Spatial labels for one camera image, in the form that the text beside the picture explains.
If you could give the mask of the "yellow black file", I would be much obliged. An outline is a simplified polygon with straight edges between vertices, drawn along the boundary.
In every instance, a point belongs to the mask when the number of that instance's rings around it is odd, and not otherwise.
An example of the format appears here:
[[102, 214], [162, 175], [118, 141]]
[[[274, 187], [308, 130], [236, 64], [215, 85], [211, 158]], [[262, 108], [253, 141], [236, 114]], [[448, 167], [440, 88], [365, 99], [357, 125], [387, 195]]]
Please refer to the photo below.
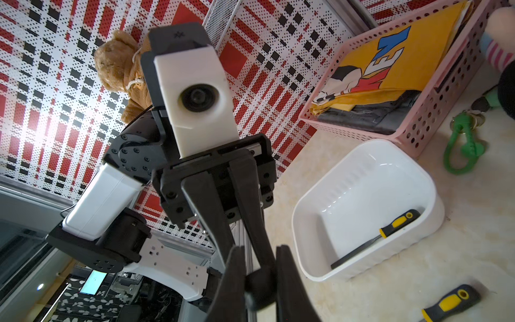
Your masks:
[[434, 305], [422, 309], [421, 321], [440, 322], [462, 313], [481, 301], [481, 294], [469, 284], [459, 285]]
[[413, 221], [417, 220], [421, 216], [421, 213], [416, 209], [410, 209], [402, 215], [395, 218], [390, 224], [384, 226], [379, 229], [380, 234], [371, 240], [363, 243], [350, 253], [346, 254], [344, 257], [340, 258], [336, 262], [330, 265], [331, 269], [336, 269], [339, 266], [343, 265], [347, 261], [351, 260], [353, 257], [357, 256], [359, 253], [371, 247], [374, 243], [376, 243], [380, 239], [386, 239], [393, 235], [394, 233], [400, 231], [402, 228], [406, 227], [408, 224], [411, 224]]

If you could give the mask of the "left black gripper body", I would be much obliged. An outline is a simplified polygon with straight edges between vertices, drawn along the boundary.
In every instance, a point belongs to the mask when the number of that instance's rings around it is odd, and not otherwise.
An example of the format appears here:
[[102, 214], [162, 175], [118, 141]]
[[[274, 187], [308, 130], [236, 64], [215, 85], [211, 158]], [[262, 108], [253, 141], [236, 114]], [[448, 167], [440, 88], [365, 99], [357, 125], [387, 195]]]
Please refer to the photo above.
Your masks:
[[276, 160], [270, 140], [264, 134], [257, 134], [170, 162], [152, 171], [152, 186], [159, 195], [161, 208], [172, 224], [184, 229], [187, 222], [195, 220], [193, 210], [182, 192], [181, 181], [204, 171], [214, 179], [229, 223], [241, 219], [229, 175], [229, 161], [241, 156], [242, 150], [247, 150], [256, 162], [263, 208], [273, 204], [273, 190], [277, 181]]

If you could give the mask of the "white plastic storage box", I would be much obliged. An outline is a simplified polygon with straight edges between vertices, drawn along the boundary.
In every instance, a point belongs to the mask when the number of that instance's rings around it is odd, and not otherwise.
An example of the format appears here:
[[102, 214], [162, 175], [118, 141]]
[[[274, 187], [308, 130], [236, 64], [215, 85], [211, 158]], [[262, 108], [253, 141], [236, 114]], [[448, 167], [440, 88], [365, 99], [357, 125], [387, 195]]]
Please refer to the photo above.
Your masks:
[[[410, 209], [421, 216], [331, 269]], [[292, 231], [300, 269], [314, 282], [351, 279], [435, 233], [444, 218], [435, 183], [416, 161], [389, 141], [364, 142], [296, 204]]]

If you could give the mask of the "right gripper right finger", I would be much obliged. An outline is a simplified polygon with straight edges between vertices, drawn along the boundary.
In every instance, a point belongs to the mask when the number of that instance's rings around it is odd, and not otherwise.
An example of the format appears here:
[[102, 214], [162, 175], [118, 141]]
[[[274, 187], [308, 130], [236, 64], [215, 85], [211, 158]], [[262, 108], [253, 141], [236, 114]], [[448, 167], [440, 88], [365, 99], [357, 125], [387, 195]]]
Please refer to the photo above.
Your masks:
[[276, 248], [276, 320], [321, 321], [312, 306], [287, 245]]

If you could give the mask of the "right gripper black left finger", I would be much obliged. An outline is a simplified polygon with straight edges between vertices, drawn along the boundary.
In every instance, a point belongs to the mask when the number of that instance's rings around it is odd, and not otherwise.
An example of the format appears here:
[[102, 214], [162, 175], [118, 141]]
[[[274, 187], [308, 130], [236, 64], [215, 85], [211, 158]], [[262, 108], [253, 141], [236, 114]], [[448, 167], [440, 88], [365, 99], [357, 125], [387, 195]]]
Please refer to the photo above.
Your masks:
[[225, 272], [205, 318], [206, 322], [238, 322], [245, 317], [245, 248], [234, 246], [225, 263]]

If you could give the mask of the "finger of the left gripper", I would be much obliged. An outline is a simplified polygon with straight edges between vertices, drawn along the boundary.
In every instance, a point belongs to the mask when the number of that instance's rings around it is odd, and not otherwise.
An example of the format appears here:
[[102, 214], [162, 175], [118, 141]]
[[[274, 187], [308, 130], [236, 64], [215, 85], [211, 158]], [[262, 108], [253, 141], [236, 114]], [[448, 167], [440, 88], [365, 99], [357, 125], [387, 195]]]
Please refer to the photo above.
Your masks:
[[240, 216], [261, 268], [274, 271], [276, 259], [264, 225], [261, 192], [256, 162], [244, 154], [229, 162], [229, 174], [236, 195]]

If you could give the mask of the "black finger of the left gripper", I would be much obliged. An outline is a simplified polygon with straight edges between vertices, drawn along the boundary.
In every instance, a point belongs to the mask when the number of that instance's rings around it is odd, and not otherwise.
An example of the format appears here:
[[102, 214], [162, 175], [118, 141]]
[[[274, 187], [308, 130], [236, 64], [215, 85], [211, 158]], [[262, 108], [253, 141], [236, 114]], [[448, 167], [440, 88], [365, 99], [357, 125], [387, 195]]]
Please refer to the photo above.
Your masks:
[[235, 242], [212, 175], [202, 172], [186, 177], [181, 189], [225, 264]]

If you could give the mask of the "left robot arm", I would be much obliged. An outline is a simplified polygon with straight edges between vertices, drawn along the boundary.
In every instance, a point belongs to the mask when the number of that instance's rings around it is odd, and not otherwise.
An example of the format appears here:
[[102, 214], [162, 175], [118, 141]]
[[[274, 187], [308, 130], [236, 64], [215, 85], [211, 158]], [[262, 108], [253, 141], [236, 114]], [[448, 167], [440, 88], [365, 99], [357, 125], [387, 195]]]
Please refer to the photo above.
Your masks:
[[[181, 160], [165, 108], [153, 107], [115, 139], [100, 171], [47, 241], [94, 270], [145, 276], [197, 306], [209, 305], [219, 289], [241, 277], [248, 308], [260, 309], [276, 297], [276, 260], [263, 218], [273, 202], [275, 170], [271, 143], [262, 134]], [[242, 221], [260, 269], [247, 273], [245, 266], [228, 266], [221, 274], [167, 251], [144, 217], [128, 207], [146, 185], [155, 188], [174, 225], [199, 221], [223, 261], [234, 245], [229, 226]]]

